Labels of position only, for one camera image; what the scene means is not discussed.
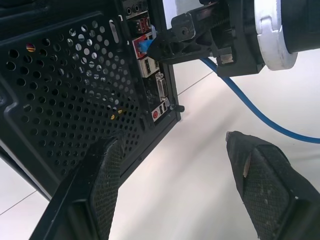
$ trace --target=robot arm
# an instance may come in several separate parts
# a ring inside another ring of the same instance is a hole
[[[320,48],[317,0],[200,0],[174,17],[148,55],[165,64],[215,57],[221,77],[292,68],[298,52]]]

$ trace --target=black mesh pad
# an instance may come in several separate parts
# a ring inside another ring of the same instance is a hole
[[[91,192],[91,207],[101,240],[107,240],[110,234],[118,197],[122,154],[120,141],[108,148]]]

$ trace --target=floor tile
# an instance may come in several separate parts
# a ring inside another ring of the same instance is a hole
[[[35,189],[0,158],[0,214]]]
[[[300,54],[290,71],[265,68],[235,81],[275,122],[320,137],[319,53]],[[266,126],[214,73],[181,94],[179,102],[186,109],[182,121],[120,188],[110,240],[257,239],[236,189],[227,131],[276,144],[320,191],[319,146]]]
[[[35,192],[0,215],[0,239],[28,240],[48,203],[42,195]]]
[[[212,73],[200,60],[178,63],[173,65],[173,69],[178,94]]]

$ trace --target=black mechanical bracket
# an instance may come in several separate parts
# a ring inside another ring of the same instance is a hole
[[[215,57],[218,74],[257,74],[264,67],[255,26],[254,0],[200,0],[207,4],[174,17],[148,56],[165,64]]]

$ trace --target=black computer tower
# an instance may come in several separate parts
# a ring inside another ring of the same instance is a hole
[[[47,199],[110,134],[122,184],[181,119],[171,65],[139,48],[161,0],[0,1],[1,155]]]

